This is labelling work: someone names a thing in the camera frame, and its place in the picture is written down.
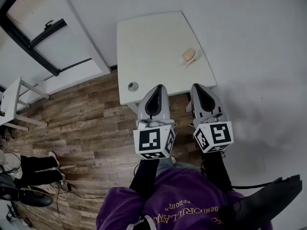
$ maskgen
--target purple sweatshirt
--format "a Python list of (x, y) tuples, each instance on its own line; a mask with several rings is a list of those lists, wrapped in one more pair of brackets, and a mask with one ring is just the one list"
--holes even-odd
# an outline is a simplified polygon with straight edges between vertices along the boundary
[[(224, 194), (206, 176), (189, 168), (171, 168), (156, 178), (149, 198), (125, 187), (113, 187), (98, 213), (97, 230), (125, 230), (141, 215), (150, 216), (158, 230), (221, 230), (217, 211), (243, 196)], [(271, 230), (267, 224), (262, 230)]]

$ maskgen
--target wooden floor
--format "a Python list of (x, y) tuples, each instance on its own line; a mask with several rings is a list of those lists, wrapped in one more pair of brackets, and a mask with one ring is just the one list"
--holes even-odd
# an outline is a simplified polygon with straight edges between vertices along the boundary
[[(185, 113), (187, 95), (170, 97), (170, 104), (171, 118), (178, 124), (172, 155), (178, 161), (200, 165), (199, 151), (188, 127), (192, 116)], [(140, 160), (134, 153), (133, 142), (136, 115), (119, 104), (116, 71), (58, 92), (50, 100), (38, 101), (23, 115), (48, 122), (48, 127), (19, 122), (30, 130), (15, 131), (15, 139), (4, 144), (7, 150), (37, 157), (54, 151), (61, 166), (71, 166), (63, 172), (74, 186), (72, 191), (82, 196), (105, 197), (111, 187), (130, 185)], [(62, 229), (57, 196), (53, 197), (49, 207), (27, 209), (18, 204), (18, 211), (38, 230)], [(95, 229), (102, 203), (103, 198), (82, 199), (74, 194), (67, 194), (67, 200), (59, 198), (59, 213), (65, 229)]]

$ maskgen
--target table leg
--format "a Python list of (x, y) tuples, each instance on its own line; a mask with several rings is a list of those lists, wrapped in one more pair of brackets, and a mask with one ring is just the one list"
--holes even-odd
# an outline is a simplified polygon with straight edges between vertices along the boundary
[(137, 106), (136, 103), (130, 103), (130, 104), (127, 104), (127, 106), (136, 113), (136, 115), (139, 113), (139, 108)]
[(29, 103), (26, 103), (26, 102), (23, 102), (21, 100), (18, 100), (18, 103), (21, 104), (21, 105), (24, 105), (26, 107), (30, 107), (30, 104)]
[(21, 85), (23, 85), (24, 87), (26, 87), (26, 88), (32, 90), (33, 92), (35, 92), (35, 93), (37, 93), (37, 94), (43, 96), (43, 97), (46, 98), (46, 99), (49, 99), (49, 98), (50, 98), (50, 96), (49, 96), (48, 94), (41, 92), (40, 90), (38, 90), (37, 88), (34, 88), (33, 86), (31, 86), (30, 84), (26, 83), (26, 82), (23, 81), (23, 80), (21, 80)]
[(31, 123), (31, 124), (35, 124), (35, 125), (39, 125), (39, 126), (43, 126), (43, 127), (47, 127), (48, 124), (45, 122), (41, 122), (41, 121), (37, 121), (28, 117), (24, 117), (24, 116), (20, 116), (18, 114), (15, 115), (15, 118), (21, 121), (25, 121), (27, 123)]
[(187, 112), (187, 113), (192, 112), (192, 104), (191, 104), (191, 101), (189, 102), (189, 104), (188, 104), (187, 107), (186, 107), (186, 112)]
[(24, 131), (29, 131), (29, 129), (26, 128), (26, 127), (22, 127), (22, 126), (10, 124), (10, 123), (6, 123), (6, 124), (4, 124), (4, 125), (5, 125), (5, 126), (8, 126), (8, 127), (11, 127), (11, 128), (21, 129), (21, 130), (24, 130)]

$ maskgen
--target white table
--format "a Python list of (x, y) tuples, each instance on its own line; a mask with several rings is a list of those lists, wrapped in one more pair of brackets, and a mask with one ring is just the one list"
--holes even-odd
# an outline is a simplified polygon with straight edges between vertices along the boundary
[[(189, 92), (194, 83), (216, 86), (206, 56), (181, 12), (119, 22), (117, 34), (120, 103), (135, 113), (136, 103), (158, 84), (166, 87), (168, 95)], [(185, 68), (180, 61), (189, 47), (196, 49), (199, 57)], [(137, 91), (128, 90), (131, 82), (138, 83)]]
[(21, 129), (28, 131), (29, 129), (26, 127), (10, 124), (9, 122), (18, 119), (25, 121), (27, 123), (36, 124), (39, 126), (47, 127), (48, 124), (45, 122), (40, 122), (31, 118), (27, 118), (21, 115), (18, 115), (16, 113), (17, 104), (22, 104), (27, 107), (30, 106), (30, 104), (22, 102), (19, 100), (19, 92), (20, 92), (20, 86), (23, 85), (24, 87), (34, 91), (35, 93), (49, 99), (49, 95), (41, 92), (40, 90), (34, 88), (30, 84), (26, 83), (19, 77), (9, 88), (6, 89), (6, 91), (2, 95), (2, 101), (1, 101), (1, 111), (4, 113), (4, 116), (0, 116), (0, 126), (5, 125), (16, 129)]

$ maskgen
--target white cube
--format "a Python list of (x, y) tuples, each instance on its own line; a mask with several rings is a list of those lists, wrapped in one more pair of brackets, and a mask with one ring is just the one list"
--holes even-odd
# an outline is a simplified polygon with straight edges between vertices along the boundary
[(199, 124), (194, 132), (203, 153), (225, 151), (234, 143), (231, 122)]
[(175, 136), (171, 125), (134, 130), (135, 152), (144, 159), (169, 158)]

